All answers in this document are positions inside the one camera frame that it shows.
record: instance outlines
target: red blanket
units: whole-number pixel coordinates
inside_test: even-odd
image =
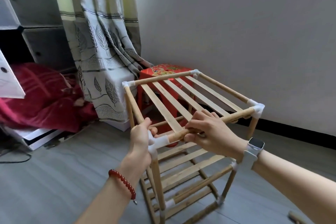
[[[0,98],[0,122],[10,128],[49,128],[78,132],[97,114],[74,76],[36,63],[11,66],[26,93],[24,99]]]

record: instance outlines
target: gray wooden floor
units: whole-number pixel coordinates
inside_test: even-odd
[[[242,137],[246,131],[236,124],[231,128]],[[336,181],[336,151],[263,131],[256,131],[255,136],[265,141],[266,150]],[[97,122],[57,147],[34,151],[28,162],[0,165],[0,223],[73,223],[103,186],[107,171],[117,167],[127,153],[128,143],[129,132]],[[19,158],[24,157],[7,154],[1,160]],[[211,175],[228,161],[220,160],[205,172]],[[219,191],[227,178],[225,175],[214,182]],[[167,223],[183,223],[213,200],[210,194]],[[140,187],[137,201],[137,206],[128,205],[120,223],[150,223]],[[225,204],[199,223],[289,224],[289,210],[300,213],[275,188],[249,171],[237,174]]]

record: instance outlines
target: watch face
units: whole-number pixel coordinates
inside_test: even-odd
[[[260,139],[252,137],[249,141],[249,144],[255,148],[262,149],[265,143],[261,141]]]

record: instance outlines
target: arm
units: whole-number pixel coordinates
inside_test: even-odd
[[[207,151],[235,158],[241,162],[247,141],[236,136],[216,115],[206,110],[196,112],[185,126],[196,128],[206,138],[188,134],[185,140],[195,142]],[[258,155],[252,170],[291,200],[316,224],[336,220],[336,183],[281,159],[265,150]]]
[[[148,152],[147,131],[150,124],[151,121],[146,118],[143,123],[132,128],[129,152],[117,168],[117,171],[128,180],[134,190],[152,160]],[[151,132],[155,135],[157,129],[151,128]],[[76,224],[117,224],[130,199],[131,193],[120,179],[109,177]]]

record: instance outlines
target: black baseboard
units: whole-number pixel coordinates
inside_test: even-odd
[[[208,111],[213,112],[210,107],[206,105],[201,106]],[[250,124],[250,121],[251,118],[242,118],[238,120],[237,124],[248,126]],[[336,136],[331,136],[328,134],[311,131],[304,128],[293,127],[290,125],[264,119],[259,119],[256,129],[336,150]]]

